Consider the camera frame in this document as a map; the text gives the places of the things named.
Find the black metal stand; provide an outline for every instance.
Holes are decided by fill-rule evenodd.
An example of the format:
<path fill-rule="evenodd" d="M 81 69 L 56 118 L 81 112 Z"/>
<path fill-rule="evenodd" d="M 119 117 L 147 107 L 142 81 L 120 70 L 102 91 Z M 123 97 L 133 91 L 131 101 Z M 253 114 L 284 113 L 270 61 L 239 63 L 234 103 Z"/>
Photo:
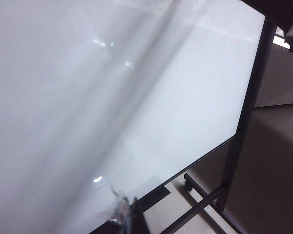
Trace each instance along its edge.
<path fill-rule="evenodd" d="M 245 96 L 241 116 L 239 119 L 236 134 L 230 141 L 230 147 L 226 157 L 226 163 L 223 171 L 222 181 L 219 187 L 207 194 L 200 185 L 198 185 L 188 174 L 185 174 L 185 187 L 188 191 L 195 189 L 203 198 L 196 203 L 190 210 L 184 213 L 180 218 L 168 226 L 161 234 L 172 234 L 185 225 L 196 214 L 210 205 L 214 210 L 239 234 L 245 232 L 234 223 L 228 214 L 224 211 L 231 183 L 234 177 L 235 169 L 239 160 L 240 152 L 243 146 L 244 138 L 250 122 L 251 113 L 254 108 L 257 93 L 260 87 L 261 79 L 267 64 L 269 52 L 273 37 L 275 35 L 276 25 L 269 19 L 265 19 L 262 35 L 259 41 L 250 82 Z"/>

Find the caster wheel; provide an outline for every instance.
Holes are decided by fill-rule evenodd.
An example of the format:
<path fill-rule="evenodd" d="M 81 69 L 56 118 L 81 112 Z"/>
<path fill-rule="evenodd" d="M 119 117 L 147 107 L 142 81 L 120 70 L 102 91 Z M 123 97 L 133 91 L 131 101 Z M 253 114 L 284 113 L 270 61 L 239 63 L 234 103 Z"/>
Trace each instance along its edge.
<path fill-rule="evenodd" d="M 186 188 L 186 190 L 188 191 L 188 192 L 190 192 L 192 189 L 193 189 L 193 187 L 190 185 L 190 183 L 189 182 L 187 182 L 187 181 L 185 181 L 185 188 Z"/>

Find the tiled floor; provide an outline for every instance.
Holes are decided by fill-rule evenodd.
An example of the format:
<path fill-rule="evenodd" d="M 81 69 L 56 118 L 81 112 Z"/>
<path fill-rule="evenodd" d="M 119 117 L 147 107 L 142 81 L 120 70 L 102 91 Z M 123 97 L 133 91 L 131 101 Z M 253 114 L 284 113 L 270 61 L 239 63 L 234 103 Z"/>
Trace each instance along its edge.
<path fill-rule="evenodd" d="M 208 191 L 220 179 L 227 146 L 188 173 Z M 190 209 L 194 199 L 183 188 L 183 176 L 167 188 L 172 192 L 145 212 L 153 234 Z M 238 164 L 226 210 L 249 234 L 293 234 L 293 105 L 256 109 Z M 234 234 L 211 207 L 178 234 Z"/>

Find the floor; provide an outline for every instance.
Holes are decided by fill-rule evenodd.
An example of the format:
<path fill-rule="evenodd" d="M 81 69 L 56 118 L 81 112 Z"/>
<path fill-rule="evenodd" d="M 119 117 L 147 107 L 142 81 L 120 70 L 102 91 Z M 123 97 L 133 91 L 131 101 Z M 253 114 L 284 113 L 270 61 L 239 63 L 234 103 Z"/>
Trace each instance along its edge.
<path fill-rule="evenodd" d="M 255 106 L 293 103 L 293 53 L 272 44 Z"/>
<path fill-rule="evenodd" d="M 219 184 L 228 146 L 188 173 L 210 191 Z M 152 234 L 160 233 L 201 197 L 183 187 L 183 175 L 167 185 L 171 194 L 145 212 Z M 226 211 L 248 234 L 293 234 L 293 105 L 254 110 Z M 234 234 L 211 207 L 178 234 Z"/>

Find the white glossy surface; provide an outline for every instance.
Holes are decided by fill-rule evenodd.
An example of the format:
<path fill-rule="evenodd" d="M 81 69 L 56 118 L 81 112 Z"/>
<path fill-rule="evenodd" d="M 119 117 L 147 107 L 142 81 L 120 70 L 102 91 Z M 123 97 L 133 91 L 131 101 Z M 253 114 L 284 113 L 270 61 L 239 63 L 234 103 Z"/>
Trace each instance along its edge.
<path fill-rule="evenodd" d="M 237 0 L 0 0 L 0 234 L 87 234 L 234 135 L 263 24 Z"/>

